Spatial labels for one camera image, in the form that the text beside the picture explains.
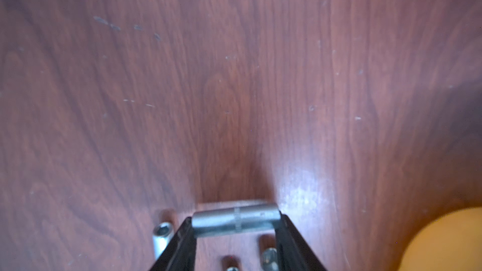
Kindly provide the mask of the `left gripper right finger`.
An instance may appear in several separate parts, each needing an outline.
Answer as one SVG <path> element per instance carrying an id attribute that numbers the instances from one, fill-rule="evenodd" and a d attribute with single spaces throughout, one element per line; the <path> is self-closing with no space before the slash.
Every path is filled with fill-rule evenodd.
<path id="1" fill-rule="evenodd" d="M 275 234 L 279 270 L 327 271 L 287 215 L 281 215 Z"/>

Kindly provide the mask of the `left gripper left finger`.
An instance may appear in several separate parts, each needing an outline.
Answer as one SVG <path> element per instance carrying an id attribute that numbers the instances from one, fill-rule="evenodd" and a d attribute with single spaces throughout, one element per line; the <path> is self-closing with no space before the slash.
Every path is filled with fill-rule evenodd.
<path id="1" fill-rule="evenodd" d="M 173 238 L 150 271 L 195 269 L 197 239 L 192 226 L 192 217 L 187 217 L 174 232 Z"/>

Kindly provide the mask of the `slim silver socket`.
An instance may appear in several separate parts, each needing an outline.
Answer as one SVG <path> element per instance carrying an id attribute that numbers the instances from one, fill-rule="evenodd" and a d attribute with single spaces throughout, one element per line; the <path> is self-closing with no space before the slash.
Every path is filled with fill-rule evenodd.
<path id="1" fill-rule="evenodd" d="M 166 250 L 174 235 L 174 226 L 170 222 L 162 222 L 153 229 L 154 260 L 157 261 Z"/>

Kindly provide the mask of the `long silver socket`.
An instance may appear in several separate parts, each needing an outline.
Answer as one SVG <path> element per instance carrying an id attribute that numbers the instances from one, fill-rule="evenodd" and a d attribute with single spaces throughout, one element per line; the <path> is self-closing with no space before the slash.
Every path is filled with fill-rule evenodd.
<path id="1" fill-rule="evenodd" d="M 276 204 L 208 210 L 192 216 L 198 238 L 273 230 L 280 222 L 281 212 Z"/>

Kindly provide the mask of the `yellow plastic tray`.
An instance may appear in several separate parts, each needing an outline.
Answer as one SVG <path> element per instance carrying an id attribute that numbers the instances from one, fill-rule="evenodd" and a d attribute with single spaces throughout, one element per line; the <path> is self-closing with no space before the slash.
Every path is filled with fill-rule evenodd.
<path id="1" fill-rule="evenodd" d="M 458 210 L 424 227 L 399 270 L 481 270 L 481 208 Z"/>

